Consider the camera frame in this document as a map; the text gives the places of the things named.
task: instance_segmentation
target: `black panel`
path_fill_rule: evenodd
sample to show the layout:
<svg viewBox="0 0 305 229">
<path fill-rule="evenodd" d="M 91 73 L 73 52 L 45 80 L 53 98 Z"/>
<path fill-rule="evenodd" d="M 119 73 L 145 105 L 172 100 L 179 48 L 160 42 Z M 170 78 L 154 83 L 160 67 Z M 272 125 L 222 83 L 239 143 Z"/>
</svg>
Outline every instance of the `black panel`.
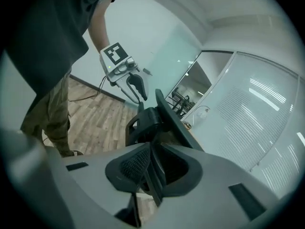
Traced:
<svg viewBox="0 0 305 229">
<path fill-rule="evenodd" d="M 73 165 L 68 165 L 66 167 L 67 167 L 68 171 L 72 171 L 72 170 L 77 170 L 77 169 L 80 169 L 80 168 L 83 168 L 83 167 L 86 167 L 86 166 L 88 166 L 88 164 L 86 162 L 80 162 L 80 163 L 76 163 L 76 164 L 73 164 Z"/>
<path fill-rule="evenodd" d="M 144 184 L 146 184 L 147 187 L 143 189 L 143 185 L 142 185 L 141 188 L 143 189 L 143 191 L 147 191 L 148 189 L 149 194 L 152 195 L 156 205 L 160 206 L 163 198 L 162 196 L 163 187 L 158 179 L 158 176 L 155 172 L 152 163 L 149 164 L 147 171 L 145 172 L 145 181 L 146 182 Z"/>
<path fill-rule="evenodd" d="M 150 142 L 156 133 L 162 130 L 162 120 L 154 108 L 145 110 L 139 106 L 140 111 L 126 126 L 125 144 L 130 146 L 136 143 Z"/>
<path fill-rule="evenodd" d="M 135 193 L 150 163 L 149 143 L 109 162 L 105 174 L 119 191 Z"/>
<path fill-rule="evenodd" d="M 137 197 L 135 193 L 132 193 L 128 207 L 120 210 L 115 217 L 136 228 L 141 227 Z"/>
<path fill-rule="evenodd" d="M 192 191 L 203 176 L 200 163 L 167 144 L 159 148 L 163 149 L 161 155 L 167 157 L 162 162 L 166 176 L 163 197 L 182 196 Z"/>
<path fill-rule="evenodd" d="M 142 112 L 144 110 L 144 104 L 143 102 L 140 102 L 139 106 L 138 106 L 138 113 Z"/>
<path fill-rule="evenodd" d="M 160 89 L 156 89 L 156 100 L 158 104 L 157 109 L 163 122 L 173 131 L 179 142 L 185 147 L 203 151 L 195 138 L 186 130 L 178 116 L 170 108 Z"/>
<path fill-rule="evenodd" d="M 254 220 L 266 211 L 242 183 L 230 186 L 229 189 L 250 220 Z"/>
<path fill-rule="evenodd" d="M 158 152 L 156 151 L 156 146 L 158 145 L 159 144 L 151 144 L 151 164 L 156 173 L 156 176 L 158 177 L 160 187 L 163 188 L 166 186 L 166 170 L 163 167 L 164 165 L 162 165 L 162 161 L 164 161 L 163 157 L 160 157 Z"/>
</svg>

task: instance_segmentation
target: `ceiling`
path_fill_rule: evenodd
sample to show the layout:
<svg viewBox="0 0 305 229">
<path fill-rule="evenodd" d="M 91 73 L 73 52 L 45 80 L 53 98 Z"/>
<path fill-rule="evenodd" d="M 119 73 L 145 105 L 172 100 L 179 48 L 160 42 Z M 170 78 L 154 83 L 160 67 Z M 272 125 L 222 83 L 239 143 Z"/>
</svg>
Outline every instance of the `ceiling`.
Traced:
<svg viewBox="0 0 305 229">
<path fill-rule="evenodd" d="M 215 27 L 259 24 L 276 27 L 287 17 L 274 0 L 155 0 L 204 43 Z"/>
</svg>

